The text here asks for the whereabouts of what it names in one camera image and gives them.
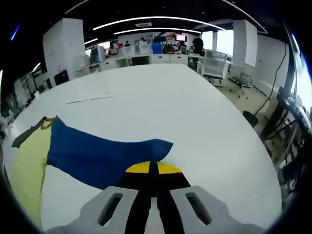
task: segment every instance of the cable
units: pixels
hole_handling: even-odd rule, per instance
[[[271,96],[272,96],[272,93],[273,93],[273,90],[274,90],[274,85],[275,85],[275,82],[276,82],[277,72],[278,72],[279,68],[282,66],[282,63],[283,63],[283,61],[284,61],[284,59],[285,59],[285,56],[286,56],[286,53],[287,53],[287,50],[286,50],[286,43],[284,43],[284,46],[285,46],[285,53],[284,53],[284,56],[283,56],[283,59],[282,59],[280,65],[278,66],[277,70],[275,71],[275,78],[274,78],[274,82],[273,82],[273,86],[272,86],[271,93],[270,93],[270,95],[268,96],[268,99],[267,99],[267,100],[264,102],[264,104],[260,107],[260,109],[257,110],[257,112],[255,113],[255,116],[256,116],[256,115],[258,114],[258,112],[265,106],[265,104],[267,104],[268,100],[269,100],[269,99],[271,98]]]
[[[280,132],[282,132],[285,128],[293,125],[296,122],[296,120],[293,120],[292,122],[290,122],[289,124],[286,124],[284,127],[282,127],[280,130],[278,130],[273,136],[269,137],[267,140],[270,140],[274,137],[276,137]]]

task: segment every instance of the office chair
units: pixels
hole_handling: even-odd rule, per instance
[[[244,64],[243,67],[231,64],[230,79],[234,81],[241,89],[238,98],[245,94],[243,87],[251,88],[253,86],[254,67],[249,64]]]
[[[227,75],[227,57],[228,55],[221,52],[205,50],[203,62],[197,61],[197,72],[212,85],[222,86],[221,80]],[[215,84],[214,79],[218,79],[219,84]]]

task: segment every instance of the window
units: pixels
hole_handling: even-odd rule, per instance
[[[218,31],[216,50],[233,56],[234,32],[233,30]]]
[[[100,43],[100,44],[98,44],[99,46],[103,46],[104,47],[104,49],[108,49],[109,48],[109,46],[110,46],[110,42],[109,41],[107,41],[107,42],[103,42],[103,43]]]
[[[89,57],[91,56],[91,49],[86,50],[86,55],[88,55]]]
[[[202,40],[204,42],[204,49],[205,50],[212,50],[213,49],[213,33],[212,32],[203,32],[202,33]]]

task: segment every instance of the white pillar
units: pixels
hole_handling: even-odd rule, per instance
[[[247,20],[235,20],[233,63],[243,66],[245,63],[255,67],[257,57],[257,28]]]
[[[213,32],[213,50],[216,51],[216,44],[218,41],[218,32]]]
[[[85,55],[82,20],[63,18],[57,22],[43,35],[43,52],[52,86],[54,76],[63,70],[70,80],[76,78],[78,60]]]

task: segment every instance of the white cabinet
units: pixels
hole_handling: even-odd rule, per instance
[[[100,67],[101,71],[106,71],[117,68],[118,66],[115,59],[106,59],[100,64]]]
[[[187,55],[170,55],[170,63],[179,63],[179,64],[187,65],[188,56]]]
[[[151,55],[151,64],[170,63],[169,55]]]

